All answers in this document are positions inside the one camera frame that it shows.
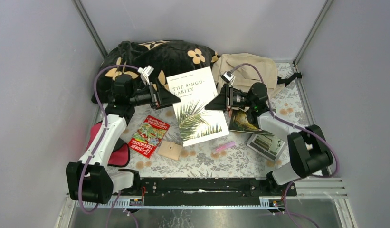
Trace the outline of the green forest cover book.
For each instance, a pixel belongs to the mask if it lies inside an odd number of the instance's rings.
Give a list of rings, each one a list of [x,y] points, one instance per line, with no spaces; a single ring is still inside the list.
[[[231,114],[231,119],[229,122],[229,130],[234,132],[243,132],[243,133],[255,133],[255,134],[265,134],[273,135],[268,131],[261,130],[247,120],[247,115],[242,110],[233,110]]]

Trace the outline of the white palm leaf book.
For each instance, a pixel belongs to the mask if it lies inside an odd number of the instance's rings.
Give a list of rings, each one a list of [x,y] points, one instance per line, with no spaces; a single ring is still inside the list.
[[[173,109],[184,147],[229,135],[224,113],[206,109],[218,95],[210,67],[169,76],[166,81],[169,91],[181,100]]]

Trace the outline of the beige canvas student bag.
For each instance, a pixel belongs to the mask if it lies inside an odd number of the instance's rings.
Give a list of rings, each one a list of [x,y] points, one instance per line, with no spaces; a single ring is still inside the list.
[[[243,63],[252,64],[255,67],[242,66],[233,73],[235,76],[233,87],[243,92],[247,92],[254,83],[260,82],[258,73],[263,78],[270,98],[282,91],[296,78],[301,78],[301,75],[297,73],[291,74],[289,78],[280,77],[276,63],[272,59],[249,53],[215,55],[212,57],[211,63],[212,74],[218,92],[221,91],[223,84],[225,84],[221,77],[222,74]]]

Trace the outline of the grey photo cover book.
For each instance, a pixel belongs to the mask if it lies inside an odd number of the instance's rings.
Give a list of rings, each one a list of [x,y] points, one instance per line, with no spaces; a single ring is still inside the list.
[[[247,147],[256,151],[266,159],[276,162],[287,143],[269,134],[253,134],[246,142]]]

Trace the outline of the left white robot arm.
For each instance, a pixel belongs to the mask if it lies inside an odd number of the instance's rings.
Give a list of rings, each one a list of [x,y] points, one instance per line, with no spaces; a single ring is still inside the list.
[[[160,109],[181,101],[165,87],[152,82],[146,83],[143,89],[135,89],[130,75],[119,76],[111,91],[114,102],[104,108],[102,124],[92,143],[77,162],[70,162],[66,167],[70,197],[79,203],[106,204],[121,190],[129,195],[137,194],[141,188],[137,171],[107,172],[111,154],[137,106],[150,105]]]

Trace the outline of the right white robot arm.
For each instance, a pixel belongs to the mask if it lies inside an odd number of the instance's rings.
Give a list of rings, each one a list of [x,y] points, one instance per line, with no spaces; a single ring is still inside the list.
[[[205,105],[206,110],[227,111],[231,108],[247,108],[250,124],[287,143],[290,161],[268,173],[262,184],[270,195],[277,196],[285,185],[333,164],[334,155],[322,129],[318,125],[303,128],[279,117],[271,108],[263,83],[254,83],[246,93],[225,84],[220,94]]]

